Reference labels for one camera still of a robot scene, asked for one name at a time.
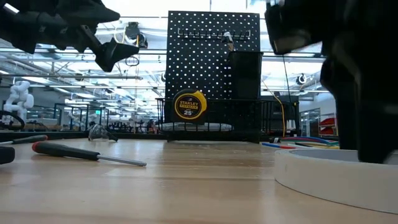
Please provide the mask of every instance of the black storage bin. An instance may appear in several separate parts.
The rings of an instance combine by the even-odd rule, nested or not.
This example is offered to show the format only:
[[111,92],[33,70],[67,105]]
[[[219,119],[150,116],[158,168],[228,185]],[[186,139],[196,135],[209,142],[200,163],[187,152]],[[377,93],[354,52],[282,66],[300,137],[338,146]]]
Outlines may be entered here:
[[232,99],[258,100],[262,52],[234,51],[228,55],[232,76]]

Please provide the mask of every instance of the wooden table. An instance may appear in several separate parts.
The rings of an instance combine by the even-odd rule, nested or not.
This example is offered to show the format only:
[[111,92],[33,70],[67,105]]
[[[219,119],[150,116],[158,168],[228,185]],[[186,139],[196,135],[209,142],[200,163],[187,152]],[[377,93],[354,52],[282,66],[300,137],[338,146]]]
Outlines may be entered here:
[[257,144],[54,142],[148,166],[49,157],[19,145],[16,160],[0,166],[0,223],[398,223],[398,215],[281,186],[272,176],[274,149]]

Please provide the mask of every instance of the black pegboard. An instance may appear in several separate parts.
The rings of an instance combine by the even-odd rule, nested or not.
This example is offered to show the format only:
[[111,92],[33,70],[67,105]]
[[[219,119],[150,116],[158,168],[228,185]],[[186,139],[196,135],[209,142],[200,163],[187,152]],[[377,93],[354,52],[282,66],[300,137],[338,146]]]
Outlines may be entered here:
[[254,13],[169,11],[166,98],[180,90],[201,90],[207,98],[230,99],[232,77],[223,32],[236,50],[260,51],[260,16]]

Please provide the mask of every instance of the tape measure label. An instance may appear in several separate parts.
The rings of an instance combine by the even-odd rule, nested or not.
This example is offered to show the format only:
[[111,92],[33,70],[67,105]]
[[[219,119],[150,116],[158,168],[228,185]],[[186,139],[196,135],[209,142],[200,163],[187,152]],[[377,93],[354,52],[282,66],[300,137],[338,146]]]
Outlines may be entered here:
[[182,118],[196,118],[201,111],[200,100],[192,95],[179,98],[175,104],[176,112]]

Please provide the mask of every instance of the stanley tape measure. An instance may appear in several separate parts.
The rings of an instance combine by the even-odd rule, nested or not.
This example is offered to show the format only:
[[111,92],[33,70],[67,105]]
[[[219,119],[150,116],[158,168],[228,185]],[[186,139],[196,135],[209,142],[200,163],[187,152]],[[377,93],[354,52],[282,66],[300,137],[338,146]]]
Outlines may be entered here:
[[175,95],[173,105],[178,120],[194,122],[204,115],[207,100],[202,92],[186,89]]

